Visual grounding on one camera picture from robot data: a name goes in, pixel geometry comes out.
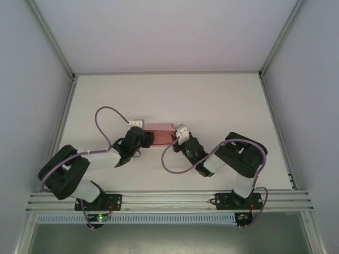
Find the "pink paper box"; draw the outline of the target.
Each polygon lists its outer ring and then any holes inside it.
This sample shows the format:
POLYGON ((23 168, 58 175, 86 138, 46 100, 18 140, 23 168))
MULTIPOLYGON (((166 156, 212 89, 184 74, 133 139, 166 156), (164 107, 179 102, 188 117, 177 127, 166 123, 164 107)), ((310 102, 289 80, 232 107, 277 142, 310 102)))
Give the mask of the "pink paper box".
POLYGON ((172 123, 146 123, 144 125, 146 132, 154 134, 154 146, 163 146, 172 143, 172 133, 175 132, 172 123))

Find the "circuit board with green light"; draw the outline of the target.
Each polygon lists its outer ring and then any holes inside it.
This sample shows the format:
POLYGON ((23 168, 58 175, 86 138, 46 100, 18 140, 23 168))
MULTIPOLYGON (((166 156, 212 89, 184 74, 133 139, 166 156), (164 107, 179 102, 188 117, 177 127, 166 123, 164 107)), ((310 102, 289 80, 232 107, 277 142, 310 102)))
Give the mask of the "circuit board with green light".
POLYGON ((89 214, 87 217, 90 222, 106 222, 110 220, 111 214, 89 214))

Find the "aluminium mounting rail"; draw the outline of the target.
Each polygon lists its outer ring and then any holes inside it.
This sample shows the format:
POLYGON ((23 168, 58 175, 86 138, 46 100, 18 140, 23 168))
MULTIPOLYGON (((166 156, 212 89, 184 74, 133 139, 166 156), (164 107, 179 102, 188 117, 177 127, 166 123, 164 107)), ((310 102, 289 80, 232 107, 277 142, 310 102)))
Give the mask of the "aluminium mounting rail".
MULTIPOLYGON (((183 192, 121 192, 120 213, 201 213, 217 212, 209 198, 216 190, 183 192)), ((26 211, 36 213, 74 213, 76 200, 58 200, 50 193, 31 193, 26 211)), ((270 190, 265 212, 303 212, 314 211, 308 192, 305 190, 270 190)))

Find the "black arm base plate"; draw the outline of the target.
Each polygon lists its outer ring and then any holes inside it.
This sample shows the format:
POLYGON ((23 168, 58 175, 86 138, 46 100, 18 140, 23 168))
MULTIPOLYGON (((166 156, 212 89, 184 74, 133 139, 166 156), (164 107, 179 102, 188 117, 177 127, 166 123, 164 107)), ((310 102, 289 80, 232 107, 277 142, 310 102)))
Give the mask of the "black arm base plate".
POLYGON ((215 203, 217 210, 249 211, 250 209, 260 210, 264 199, 260 193, 251 193, 249 197, 242 198, 235 193, 216 193, 215 203))
POLYGON ((100 194, 93 202, 83 200, 85 211, 120 211, 122 204, 121 194, 100 194))

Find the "aluminium table side rail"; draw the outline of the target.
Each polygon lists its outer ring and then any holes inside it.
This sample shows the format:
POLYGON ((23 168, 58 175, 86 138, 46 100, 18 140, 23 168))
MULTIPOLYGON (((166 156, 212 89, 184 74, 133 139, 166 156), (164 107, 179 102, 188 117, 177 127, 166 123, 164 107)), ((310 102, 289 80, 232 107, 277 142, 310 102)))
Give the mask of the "aluminium table side rail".
POLYGON ((72 100, 73 100, 73 97, 74 97, 76 85, 77 85, 77 82, 78 82, 78 78, 79 78, 79 75, 75 75, 69 82, 68 91, 66 93, 65 100, 64 100, 63 105, 61 107, 60 115, 58 117, 56 129, 55 129, 55 132, 54 132, 54 135, 53 135, 51 147, 50 147, 49 152, 48 152, 47 162, 56 154, 56 152, 58 151, 58 148, 60 146, 60 143, 61 143, 61 140, 62 140, 62 137, 63 137, 63 133, 64 133, 64 129, 65 129, 65 126, 66 126, 69 110, 70 110, 72 100))
POLYGON ((294 168, 293 168, 292 161, 291 161, 291 158, 290 158, 290 155, 289 155, 289 152, 288 152, 288 148, 287 148, 287 145, 286 145, 283 133, 282 133, 282 129, 280 127, 278 115, 277 115, 275 107, 273 105, 273 99, 271 98, 271 95, 269 93, 269 89, 268 89, 267 84, 265 82, 264 76, 261 73, 259 73, 258 76, 259 76, 259 80, 261 82, 261 86, 262 86, 262 90, 263 90, 263 93, 264 93, 264 96, 265 96, 265 99, 266 99, 266 103, 268 105, 268 108, 269 108, 269 111, 270 111, 270 114, 271 114, 271 119, 272 119, 272 122, 273 122, 273 125, 274 125, 276 136, 278 138, 278 142, 279 142, 280 150, 282 152, 283 160, 284 160, 288 175, 290 177, 291 186, 292 186, 293 189, 298 190, 299 189, 298 188, 298 182, 296 181, 295 174, 293 172, 294 168))

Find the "aluminium frame post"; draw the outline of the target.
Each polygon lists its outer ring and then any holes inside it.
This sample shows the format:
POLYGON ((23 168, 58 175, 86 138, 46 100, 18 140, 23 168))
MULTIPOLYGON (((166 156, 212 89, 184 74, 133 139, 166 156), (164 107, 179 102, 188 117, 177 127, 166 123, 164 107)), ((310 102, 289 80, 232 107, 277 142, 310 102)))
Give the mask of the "aluminium frame post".
POLYGON ((70 67, 63 51, 59 43, 57 42, 50 26, 46 18, 44 17, 40 7, 38 6, 36 0, 23 0, 27 5, 29 11, 31 12, 33 18, 35 19, 38 27, 42 31, 43 36, 45 37, 47 43, 49 44, 50 48, 52 49, 54 55, 56 56, 57 60, 59 61, 62 69, 65 71, 67 76, 74 80, 75 73, 73 72, 72 68, 70 67))
POLYGON ((277 39, 275 40, 273 47, 271 48, 262 68, 259 70, 258 75, 260 79, 263 79, 269 72, 276 57, 278 56, 281 48, 283 47, 286 39, 288 38, 291 30, 293 29, 298 17, 300 16, 303 8, 308 0, 296 0, 287 20, 285 21, 277 39))

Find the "aluminium frame leg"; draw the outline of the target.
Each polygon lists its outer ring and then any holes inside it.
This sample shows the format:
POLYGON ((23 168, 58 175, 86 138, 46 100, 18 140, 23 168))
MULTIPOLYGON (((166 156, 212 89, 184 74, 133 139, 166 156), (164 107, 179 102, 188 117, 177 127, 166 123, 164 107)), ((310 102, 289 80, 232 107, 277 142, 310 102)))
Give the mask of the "aluminium frame leg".
POLYGON ((12 254, 28 254, 36 222, 36 213, 32 211, 25 213, 12 254))
POLYGON ((324 241, 319 223, 317 222, 315 212, 300 212, 302 221, 306 230, 306 235, 313 254, 328 254, 327 246, 324 241))

